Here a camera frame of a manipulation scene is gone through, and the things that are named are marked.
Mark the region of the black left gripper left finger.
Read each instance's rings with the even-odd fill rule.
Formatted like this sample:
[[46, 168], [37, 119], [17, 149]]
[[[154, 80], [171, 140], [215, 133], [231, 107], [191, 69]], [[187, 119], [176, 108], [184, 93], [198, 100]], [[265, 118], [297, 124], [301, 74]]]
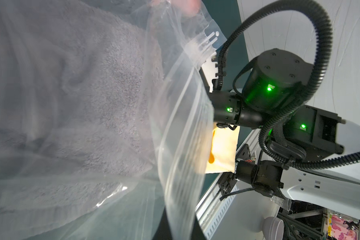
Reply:
[[172, 233], [167, 217], [166, 209], [163, 211], [159, 226], [152, 238], [152, 240], [172, 240]]

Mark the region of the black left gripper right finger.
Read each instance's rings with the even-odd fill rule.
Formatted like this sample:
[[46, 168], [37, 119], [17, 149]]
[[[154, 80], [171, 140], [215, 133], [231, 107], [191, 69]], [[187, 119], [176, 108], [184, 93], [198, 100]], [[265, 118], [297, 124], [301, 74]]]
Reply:
[[195, 218], [194, 218], [194, 225], [192, 230], [192, 240], [206, 240], [203, 230], [199, 224], [199, 221], [197, 219], [196, 212], [194, 212]]

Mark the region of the yellow towel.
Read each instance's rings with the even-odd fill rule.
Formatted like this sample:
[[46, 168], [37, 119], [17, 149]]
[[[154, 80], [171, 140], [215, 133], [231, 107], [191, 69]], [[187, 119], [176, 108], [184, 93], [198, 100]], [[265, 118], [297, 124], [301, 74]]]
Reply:
[[235, 172], [236, 150], [240, 127], [235, 130], [219, 128], [214, 123], [210, 158], [207, 162], [206, 174]]

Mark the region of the clear plastic vacuum bag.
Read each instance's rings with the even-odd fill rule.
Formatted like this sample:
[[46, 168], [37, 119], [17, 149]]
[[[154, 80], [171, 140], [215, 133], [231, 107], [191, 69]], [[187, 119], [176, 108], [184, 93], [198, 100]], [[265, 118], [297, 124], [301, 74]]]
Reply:
[[190, 240], [225, 41], [202, 1], [0, 1], [0, 240]]

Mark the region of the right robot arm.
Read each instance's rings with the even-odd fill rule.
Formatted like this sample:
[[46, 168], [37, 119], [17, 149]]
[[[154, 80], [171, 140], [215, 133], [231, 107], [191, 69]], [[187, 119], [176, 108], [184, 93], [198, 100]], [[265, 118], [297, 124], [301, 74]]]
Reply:
[[[209, 93], [219, 128], [263, 130], [308, 88], [313, 65], [279, 49], [251, 60], [242, 91]], [[270, 160], [240, 161], [234, 174], [256, 192], [315, 204], [360, 220], [360, 126], [336, 113], [299, 107], [265, 133]]]

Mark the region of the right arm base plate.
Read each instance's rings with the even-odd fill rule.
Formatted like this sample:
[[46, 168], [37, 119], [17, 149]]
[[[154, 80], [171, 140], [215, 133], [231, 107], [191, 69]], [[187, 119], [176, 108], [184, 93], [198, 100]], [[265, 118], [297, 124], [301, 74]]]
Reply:
[[224, 172], [218, 179], [218, 187], [221, 193], [220, 201], [225, 200], [231, 196], [231, 192], [237, 183], [236, 179], [236, 167], [240, 161], [249, 160], [251, 158], [251, 151], [248, 144], [242, 144], [239, 147], [238, 152], [235, 156], [234, 172]]

